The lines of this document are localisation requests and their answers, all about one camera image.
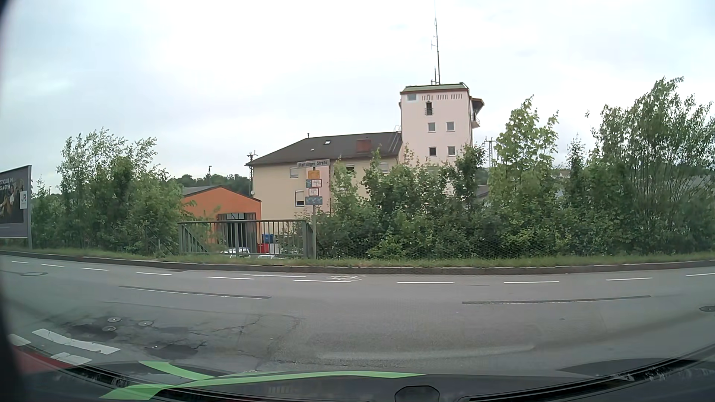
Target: white car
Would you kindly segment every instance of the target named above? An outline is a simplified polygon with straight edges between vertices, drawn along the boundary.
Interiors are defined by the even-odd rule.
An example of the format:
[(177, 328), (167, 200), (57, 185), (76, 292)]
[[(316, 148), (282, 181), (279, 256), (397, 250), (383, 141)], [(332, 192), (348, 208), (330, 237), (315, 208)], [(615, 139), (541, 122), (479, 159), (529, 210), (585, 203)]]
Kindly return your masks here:
[(230, 248), (228, 250), (223, 250), (221, 252), (222, 254), (228, 254), (228, 258), (233, 258), (236, 257), (237, 255), (240, 255), (242, 257), (248, 256), (251, 253), (251, 250), (248, 250), (248, 247), (238, 247), (238, 248)]

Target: billboard advertisement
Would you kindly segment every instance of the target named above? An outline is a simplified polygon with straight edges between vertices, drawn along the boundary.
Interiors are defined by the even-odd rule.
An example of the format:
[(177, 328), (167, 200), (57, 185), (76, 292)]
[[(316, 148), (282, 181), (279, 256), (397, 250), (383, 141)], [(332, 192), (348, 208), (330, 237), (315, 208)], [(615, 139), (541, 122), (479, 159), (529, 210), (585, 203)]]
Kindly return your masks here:
[(32, 166), (0, 172), (0, 239), (30, 238)]

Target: metal fence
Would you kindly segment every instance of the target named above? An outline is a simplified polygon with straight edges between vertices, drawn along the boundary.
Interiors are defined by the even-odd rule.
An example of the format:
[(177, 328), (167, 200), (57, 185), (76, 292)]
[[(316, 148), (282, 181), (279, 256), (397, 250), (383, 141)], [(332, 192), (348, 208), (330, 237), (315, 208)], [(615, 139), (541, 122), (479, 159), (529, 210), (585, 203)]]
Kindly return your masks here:
[(315, 231), (298, 219), (179, 222), (179, 250), (229, 258), (315, 258)]

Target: asphalt road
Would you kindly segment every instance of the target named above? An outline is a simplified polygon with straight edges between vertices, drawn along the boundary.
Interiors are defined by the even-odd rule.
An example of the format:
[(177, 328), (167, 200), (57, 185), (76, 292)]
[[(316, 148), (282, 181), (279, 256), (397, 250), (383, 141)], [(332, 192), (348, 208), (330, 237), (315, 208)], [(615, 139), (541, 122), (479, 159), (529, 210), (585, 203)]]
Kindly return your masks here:
[(715, 312), (699, 310), (715, 305), (715, 267), (326, 275), (0, 255), (0, 271), (11, 340), (75, 363), (525, 373), (715, 343)]

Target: overcast sky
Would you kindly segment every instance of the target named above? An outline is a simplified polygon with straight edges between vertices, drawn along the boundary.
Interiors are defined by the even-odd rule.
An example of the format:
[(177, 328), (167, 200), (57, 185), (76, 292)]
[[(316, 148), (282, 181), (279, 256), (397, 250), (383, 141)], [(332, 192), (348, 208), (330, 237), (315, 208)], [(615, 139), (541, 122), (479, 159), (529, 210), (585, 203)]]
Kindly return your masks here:
[[(715, 100), (715, 1), (436, 1), (442, 83), (484, 99), (496, 137), (534, 94), (559, 152), (605, 103), (659, 78)], [(247, 175), (311, 135), (390, 131), (399, 91), (429, 84), (433, 0), (16, 0), (2, 26), (0, 170), (57, 185), (64, 140), (106, 127), (156, 137), (173, 175)], [(591, 118), (585, 119), (586, 110)]]

